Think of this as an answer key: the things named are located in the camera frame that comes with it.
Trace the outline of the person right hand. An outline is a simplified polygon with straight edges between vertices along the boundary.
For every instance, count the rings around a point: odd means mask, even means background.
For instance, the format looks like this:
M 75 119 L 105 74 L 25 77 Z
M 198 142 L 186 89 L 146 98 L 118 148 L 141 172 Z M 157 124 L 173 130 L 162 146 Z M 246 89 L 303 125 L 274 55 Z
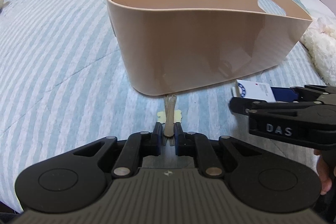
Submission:
M 325 195 L 332 187 L 332 180 L 329 176 L 329 167 L 324 161 L 320 150 L 315 149 L 314 154 L 315 156 L 319 156 L 316 169 L 321 181 L 321 195 Z

